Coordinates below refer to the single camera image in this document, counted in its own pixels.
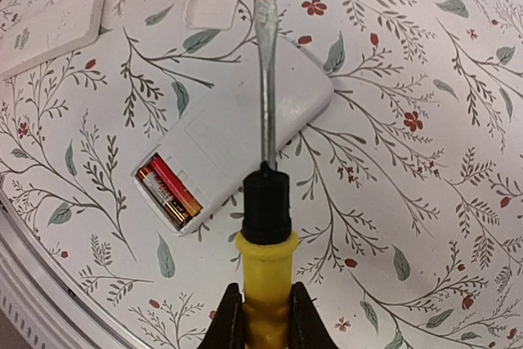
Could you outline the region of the yellow handled screwdriver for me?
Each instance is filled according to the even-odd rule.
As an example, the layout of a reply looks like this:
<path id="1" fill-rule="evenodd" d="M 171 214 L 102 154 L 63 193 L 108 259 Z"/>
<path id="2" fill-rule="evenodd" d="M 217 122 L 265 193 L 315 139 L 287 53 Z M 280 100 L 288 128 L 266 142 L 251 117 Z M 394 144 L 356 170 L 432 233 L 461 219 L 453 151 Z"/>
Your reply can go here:
<path id="1" fill-rule="evenodd" d="M 243 260 L 246 346 L 286 348 L 298 239 L 289 214 L 289 178 L 276 163 L 276 0 L 257 0 L 254 26 L 260 66 L 261 164 L 244 179 L 244 219 L 236 246 Z"/>

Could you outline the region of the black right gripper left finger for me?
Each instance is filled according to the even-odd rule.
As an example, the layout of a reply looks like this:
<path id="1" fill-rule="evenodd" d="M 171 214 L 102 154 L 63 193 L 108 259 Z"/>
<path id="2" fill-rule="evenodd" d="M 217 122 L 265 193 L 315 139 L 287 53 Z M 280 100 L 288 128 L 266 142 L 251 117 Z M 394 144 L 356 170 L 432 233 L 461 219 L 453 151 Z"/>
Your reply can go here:
<path id="1" fill-rule="evenodd" d="M 244 349 L 245 325 L 242 305 L 239 285 L 229 284 L 198 349 Z"/>

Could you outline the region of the white remote control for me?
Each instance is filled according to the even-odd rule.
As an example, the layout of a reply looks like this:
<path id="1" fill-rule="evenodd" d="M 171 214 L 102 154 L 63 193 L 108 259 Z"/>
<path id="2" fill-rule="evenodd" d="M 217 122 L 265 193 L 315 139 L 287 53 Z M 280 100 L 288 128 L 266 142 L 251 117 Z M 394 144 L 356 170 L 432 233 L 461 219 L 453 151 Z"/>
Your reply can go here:
<path id="1" fill-rule="evenodd" d="M 333 83 L 323 70 L 292 43 L 279 38 L 275 66 L 276 147 L 282 149 L 333 97 Z M 203 210 L 181 229 L 155 203 L 150 207 L 175 235 L 188 235 L 215 213 L 259 167 L 261 106 L 258 51 L 250 46 L 238 64 L 210 66 L 216 81 L 190 104 L 154 148 L 179 176 Z"/>

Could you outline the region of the white battery cover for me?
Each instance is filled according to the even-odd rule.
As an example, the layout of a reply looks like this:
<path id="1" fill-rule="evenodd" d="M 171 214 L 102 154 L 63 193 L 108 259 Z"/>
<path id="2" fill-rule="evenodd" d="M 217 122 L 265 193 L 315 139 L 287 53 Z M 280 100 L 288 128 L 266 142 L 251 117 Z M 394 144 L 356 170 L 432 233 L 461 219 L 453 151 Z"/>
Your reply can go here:
<path id="1" fill-rule="evenodd" d="M 237 0 L 187 0 L 184 21 L 188 29 L 232 28 Z"/>

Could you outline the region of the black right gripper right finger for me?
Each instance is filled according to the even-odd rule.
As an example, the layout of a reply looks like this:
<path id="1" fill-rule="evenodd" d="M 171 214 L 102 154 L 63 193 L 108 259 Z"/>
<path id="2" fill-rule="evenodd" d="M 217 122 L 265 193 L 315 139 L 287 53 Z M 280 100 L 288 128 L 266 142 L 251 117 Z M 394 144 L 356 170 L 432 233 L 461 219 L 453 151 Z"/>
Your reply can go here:
<path id="1" fill-rule="evenodd" d="M 302 282 L 290 293 L 289 348 L 338 349 Z"/>

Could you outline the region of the red gold battery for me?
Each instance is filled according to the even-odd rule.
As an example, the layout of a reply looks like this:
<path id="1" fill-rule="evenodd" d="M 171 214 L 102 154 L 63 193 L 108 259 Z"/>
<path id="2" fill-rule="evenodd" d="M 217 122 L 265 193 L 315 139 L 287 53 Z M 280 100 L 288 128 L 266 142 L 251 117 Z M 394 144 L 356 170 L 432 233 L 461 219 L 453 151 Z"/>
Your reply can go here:
<path id="1" fill-rule="evenodd" d="M 157 154 L 153 156 L 150 164 L 159 175 L 175 199 L 183 206 L 191 217 L 196 217 L 203 210 L 199 201 L 187 190 L 180 178 L 174 174 L 166 162 Z"/>

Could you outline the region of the gold black battery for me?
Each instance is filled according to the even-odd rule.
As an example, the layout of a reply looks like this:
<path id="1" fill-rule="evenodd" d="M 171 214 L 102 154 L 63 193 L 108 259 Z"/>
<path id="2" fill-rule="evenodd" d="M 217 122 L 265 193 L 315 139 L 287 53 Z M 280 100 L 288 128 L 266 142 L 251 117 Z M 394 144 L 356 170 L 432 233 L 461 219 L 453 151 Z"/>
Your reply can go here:
<path id="1" fill-rule="evenodd" d="M 190 214 L 150 165 L 140 168 L 136 177 L 178 230 L 189 222 L 191 219 Z"/>

